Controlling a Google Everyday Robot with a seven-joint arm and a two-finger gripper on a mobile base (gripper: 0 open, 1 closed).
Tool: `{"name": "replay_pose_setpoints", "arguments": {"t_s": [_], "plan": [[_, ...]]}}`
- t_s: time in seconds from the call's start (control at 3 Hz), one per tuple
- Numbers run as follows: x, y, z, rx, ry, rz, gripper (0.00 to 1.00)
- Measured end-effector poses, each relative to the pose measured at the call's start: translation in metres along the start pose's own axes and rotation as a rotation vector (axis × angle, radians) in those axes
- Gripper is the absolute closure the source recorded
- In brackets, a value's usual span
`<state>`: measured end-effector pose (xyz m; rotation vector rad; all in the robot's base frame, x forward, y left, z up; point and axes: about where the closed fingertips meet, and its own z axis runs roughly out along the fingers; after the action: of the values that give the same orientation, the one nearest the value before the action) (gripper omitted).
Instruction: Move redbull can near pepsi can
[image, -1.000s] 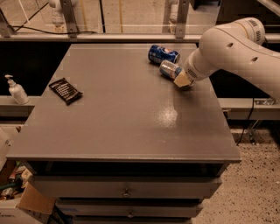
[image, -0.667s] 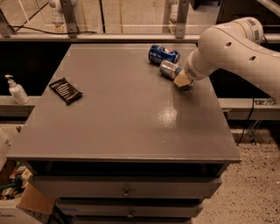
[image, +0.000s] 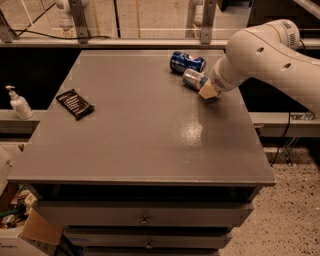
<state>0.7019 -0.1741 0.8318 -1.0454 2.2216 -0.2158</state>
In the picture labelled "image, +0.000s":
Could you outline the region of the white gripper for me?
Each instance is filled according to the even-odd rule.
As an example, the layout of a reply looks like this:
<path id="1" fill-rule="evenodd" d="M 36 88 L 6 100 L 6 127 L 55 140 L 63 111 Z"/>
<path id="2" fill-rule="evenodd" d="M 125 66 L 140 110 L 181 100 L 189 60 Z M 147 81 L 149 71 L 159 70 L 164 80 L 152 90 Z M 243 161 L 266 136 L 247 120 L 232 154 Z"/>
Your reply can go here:
<path id="1" fill-rule="evenodd" d="M 220 93 L 229 92 L 249 79 L 231 65 L 226 55 L 223 55 L 213 65 L 209 71 L 209 78 L 202 84 L 198 92 L 204 99 L 218 98 Z"/>

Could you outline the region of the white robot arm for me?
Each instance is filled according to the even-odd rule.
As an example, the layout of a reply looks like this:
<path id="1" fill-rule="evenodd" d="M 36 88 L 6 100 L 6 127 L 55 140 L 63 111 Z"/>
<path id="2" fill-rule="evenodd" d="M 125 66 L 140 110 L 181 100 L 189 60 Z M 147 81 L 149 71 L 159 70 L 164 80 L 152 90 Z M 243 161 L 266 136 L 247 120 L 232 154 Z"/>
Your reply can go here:
<path id="1" fill-rule="evenodd" d="M 255 78 L 320 114 L 320 60 L 298 53 L 299 39 L 297 26 L 287 19 L 234 33 L 199 94 L 213 98 Z"/>

